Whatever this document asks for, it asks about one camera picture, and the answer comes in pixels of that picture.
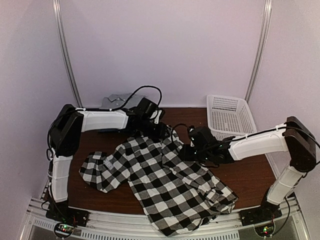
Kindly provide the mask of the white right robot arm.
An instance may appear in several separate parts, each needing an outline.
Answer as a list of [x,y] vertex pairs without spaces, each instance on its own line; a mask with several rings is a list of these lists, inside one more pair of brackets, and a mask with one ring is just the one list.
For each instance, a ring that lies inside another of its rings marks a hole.
[[319,142],[294,116],[266,130],[230,135],[223,139],[217,139],[208,127],[193,127],[188,132],[188,138],[190,143],[183,145],[179,151],[183,161],[221,165],[262,155],[287,158],[286,165],[280,169],[256,210],[256,216],[261,221],[268,220],[300,180],[320,163],[317,159]]

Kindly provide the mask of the black white plaid shirt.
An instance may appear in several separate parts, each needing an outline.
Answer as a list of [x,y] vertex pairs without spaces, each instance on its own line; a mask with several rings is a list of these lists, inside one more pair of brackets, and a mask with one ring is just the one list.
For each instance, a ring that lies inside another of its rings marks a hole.
[[138,133],[112,154],[90,153],[79,174],[103,193],[129,184],[154,228],[167,237],[185,234],[232,212],[238,196],[206,167],[182,161],[174,133],[152,139]]

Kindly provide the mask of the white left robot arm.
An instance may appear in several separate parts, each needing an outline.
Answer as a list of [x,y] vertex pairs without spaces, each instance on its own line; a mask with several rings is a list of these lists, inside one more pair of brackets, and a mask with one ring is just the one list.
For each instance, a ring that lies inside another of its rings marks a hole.
[[81,135],[95,130],[127,130],[142,132],[153,138],[164,138],[167,127],[161,122],[165,110],[143,97],[137,106],[126,108],[76,108],[66,104],[47,133],[49,160],[49,213],[61,222],[72,218],[68,206],[68,178],[71,161],[79,149]]

